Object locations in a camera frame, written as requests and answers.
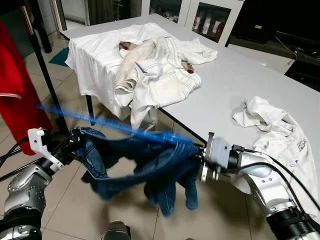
red garment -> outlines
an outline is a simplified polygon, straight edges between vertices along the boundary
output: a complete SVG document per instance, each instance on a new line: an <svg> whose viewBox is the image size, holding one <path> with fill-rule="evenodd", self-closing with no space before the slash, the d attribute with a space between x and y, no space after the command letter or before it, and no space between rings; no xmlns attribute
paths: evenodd
<svg viewBox="0 0 320 240"><path fill-rule="evenodd" d="M52 130L46 113L37 109L40 104L18 49L0 22L0 114L17 142L28 135L28 129ZM28 141L20 147L27 155L35 154Z"/></svg>

black cable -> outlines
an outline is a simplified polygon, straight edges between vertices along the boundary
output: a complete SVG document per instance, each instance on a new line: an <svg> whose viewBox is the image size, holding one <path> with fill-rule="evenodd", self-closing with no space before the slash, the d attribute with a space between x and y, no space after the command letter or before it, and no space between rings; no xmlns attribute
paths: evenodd
<svg viewBox="0 0 320 240"><path fill-rule="evenodd" d="M271 168L272 170L274 170L275 172L277 172L280 177L284 180L285 184L288 186L296 204L298 205L300 211L304 214L306 213L305 210L303 209L295 191L293 190L293 188L291 187L289 181L286 179L285 175L278 169L276 168L275 166L273 166L272 164L270 163L267 163L267 162L255 162L255 163L251 163L251 164L248 164L248 165L245 165L245 166L242 166L242 167L239 167L239 168L232 168L232 169L225 169L225 171L227 173L238 173L239 171L243 170L243 169L247 169L247 168L250 168L250 167L254 167L254 166L267 166L269 168Z"/></svg>
<svg viewBox="0 0 320 240"><path fill-rule="evenodd" d="M21 139L20 141L18 141L15 145L13 145L13 147L3 156L3 159L0 160L0 168L2 167L2 165L5 163L5 161L7 160L8 157L10 157L10 154L23 142L28 141L29 138L28 136L24 137L23 139Z"/></svg>
<svg viewBox="0 0 320 240"><path fill-rule="evenodd" d="M288 169L286 168L281 162L279 162L278 160L274 159L272 156L269 156L268 154L265 154L263 152L259 152L259 151L255 151L255 150L251 150L251 149L244 149L245 152L249 152L249 153L262 153L268 157L270 157L276 164L278 164L281 168L283 168L283 170L285 170L294 180L296 180L296 182L301 186L301 188L305 191L305 193L308 195L308 197L311 199L311 201L314 203L314 205L316 206L316 208L320 211L320 206L317 203L317 201L314 199L314 197L311 195L311 193L308 191L308 189L303 185L303 183Z"/></svg>

